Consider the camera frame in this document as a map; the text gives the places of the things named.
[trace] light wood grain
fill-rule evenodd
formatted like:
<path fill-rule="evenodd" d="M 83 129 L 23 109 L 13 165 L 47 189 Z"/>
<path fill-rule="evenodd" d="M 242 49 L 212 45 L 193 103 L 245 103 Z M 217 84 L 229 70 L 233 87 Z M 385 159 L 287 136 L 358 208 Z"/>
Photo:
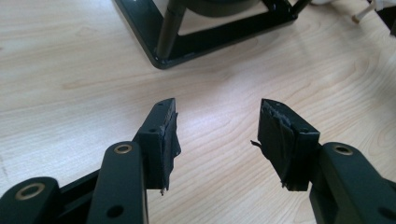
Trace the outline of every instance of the light wood grain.
<path fill-rule="evenodd" d="M 148 191 L 151 223 L 315 223 L 308 193 L 282 189 L 249 140 L 261 98 L 278 100 L 320 143 L 350 144 L 396 181 L 396 40 L 374 13 L 350 20 L 366 6 L 308 7 L 291 26 L 162 71 L 110 0 L 0 1 L 0 194 L 90 173 L 176 97 L 182 154 L 165 196 Z"/>

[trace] wooden table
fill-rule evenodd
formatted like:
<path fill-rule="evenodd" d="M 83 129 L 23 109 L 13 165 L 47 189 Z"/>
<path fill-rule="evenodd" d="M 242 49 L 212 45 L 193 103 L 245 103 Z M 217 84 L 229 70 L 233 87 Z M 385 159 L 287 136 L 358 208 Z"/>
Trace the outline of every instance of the wooden table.
<path fill-rule="evenodd" d="M 98 169 L 175 97 L 182 154 L 170 190 L 148 191 L 151 223 L 315 223 L 308 193 L 282 189 L 250 140 L 261 98 L 278 100 L 320 143 L 352 145 L 396 181 L 396 40 L 374 12 L 350 20 L 366 6 L 308 7 L 291 26 L 158 70 L 111 0 L 0 1 L 0 195 Z M 189 12 L 183 32 L 212 22 Z"/>

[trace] white object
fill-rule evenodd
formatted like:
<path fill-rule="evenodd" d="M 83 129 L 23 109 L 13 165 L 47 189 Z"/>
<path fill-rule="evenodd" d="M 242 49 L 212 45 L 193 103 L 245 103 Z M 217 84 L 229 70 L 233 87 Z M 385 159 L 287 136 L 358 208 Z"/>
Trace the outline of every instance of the white object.
<path fill-rule="evenodd" d="M 324 5 L 324 4 L 328 4 L 330 2 L 332 2 L 334 0 L 312 0 L 311 4 L 313 5 Z"/>

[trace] screw hole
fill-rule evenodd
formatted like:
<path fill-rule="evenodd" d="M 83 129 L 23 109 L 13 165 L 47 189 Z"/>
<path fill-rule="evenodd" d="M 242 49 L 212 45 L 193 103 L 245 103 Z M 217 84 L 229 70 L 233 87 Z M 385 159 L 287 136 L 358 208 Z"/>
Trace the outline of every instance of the screw hole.
<path fill-rule="evenodd" d="M 396 220 L 396 213 L 393 212 L 392 210 L 385 208 L 385 207 L 380 207 L 378 208 L 378 212 L 381 214 L 381 216 L 386 217 L 390 220 Z"/>
<path fill-rule="evenodd" d="M 345 156 L 351 156 L 353 154 L 353 151 L 347 147 L 336 147 L 334 151 L 343 154 Z"/>
<path fill-rule="evenodd" d="M 115 205 L 107 210 L 107 216 L 114 218 L 119 217 L 123 213 L 123 207 L 120 205 Z"/>
<path fill-rule="evenodd" d="M 117 154 L 125 154 L 128 153 L 132 150 L 132 146 L 130 145 L 119 145 L 116 148 L 114 148 L 114 152 Z"/>
<path fill-rule="evenodd" d="M 15 195 L 15 198 L 20 201 L 28 200 L 31 198 L 34 198 L 38 194 L 41 193 L 41 191 L 44 190 L 46 186 L 42 183 L 33 183 L 30 184 L 22 189 L 20 189 L 17 194 Z"/>

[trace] black stand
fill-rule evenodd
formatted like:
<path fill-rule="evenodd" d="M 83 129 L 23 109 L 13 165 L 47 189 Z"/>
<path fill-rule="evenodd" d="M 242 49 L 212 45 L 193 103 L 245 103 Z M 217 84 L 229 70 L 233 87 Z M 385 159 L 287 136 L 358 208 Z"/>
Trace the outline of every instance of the black stand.
<path fill-rule="evenodd" d="M 165 69 L 290 24 L 311 0 L 299 0 L 294 6 L 283 0 L 262 0 L 268 12 L 189 35 L 177 34 L 183 10 L 168 10 L 164 19 L 152 0 L 115 1 L 151 63 Z"/>

